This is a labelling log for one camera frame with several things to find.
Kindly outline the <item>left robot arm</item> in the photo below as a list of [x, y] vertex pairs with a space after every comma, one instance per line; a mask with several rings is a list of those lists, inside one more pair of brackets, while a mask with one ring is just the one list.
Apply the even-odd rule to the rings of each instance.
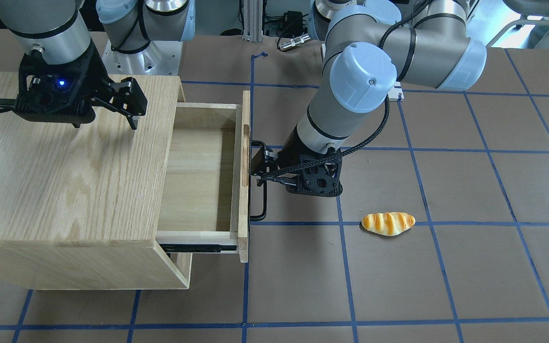
[[467, 2], [423, 0], [402, 17], [389, 0], [314, 0], [308, 33], [325, 44], [322, 83], [279, 152], [262, 146], [251, 162], [257, 184], [291, 193], [341, 194], [342, 158], [383, 130], [398, 81], [466, 91], [487, 48], [467, 36]]

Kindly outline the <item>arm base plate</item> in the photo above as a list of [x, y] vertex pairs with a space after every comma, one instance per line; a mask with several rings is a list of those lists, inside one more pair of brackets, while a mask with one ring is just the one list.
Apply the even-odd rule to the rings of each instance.
[[135, 54], [122, 54], [105, 46], [102, 61], [109, 74], [177, 76], [183, 42], [151, 41], [150, 46]]

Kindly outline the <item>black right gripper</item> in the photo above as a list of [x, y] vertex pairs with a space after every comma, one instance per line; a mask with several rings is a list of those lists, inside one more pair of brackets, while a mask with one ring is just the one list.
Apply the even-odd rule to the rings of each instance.
[[91, 100], [92, 106], [104, 107], [124, 116], [137, 130], [139, 119], [146, 115], [148, 100], [135, 78], [113, 82], [97, 48], [87, 48], [76, 60], [81, 66], [77, 98]]

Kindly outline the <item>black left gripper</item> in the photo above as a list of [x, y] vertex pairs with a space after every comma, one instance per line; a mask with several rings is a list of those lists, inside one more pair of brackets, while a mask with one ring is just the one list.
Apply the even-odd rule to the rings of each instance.
[[[315, 152], [307, 147], [299, 138], [297, 130], [294, 130], [288, 137], [278, 155], [266, 145], [251, 145], [251, 148], [258, 148], [257, 154], [251, 159], [251, 175], [258, 179], [256, 184], [258, 187], [261, 187], [264, 183], [261, 180], [262, 174], [325, 158], [329, 154], [329, 148], [327, 145], [323, 147], [325, 148], [324, 153]], [[289, 178], [298, 177], [299, 179], [327, 179], [330, 176], [330, 169], [328, 165], [321, 164], [307, 169], [283, 173], [281, 176]]]

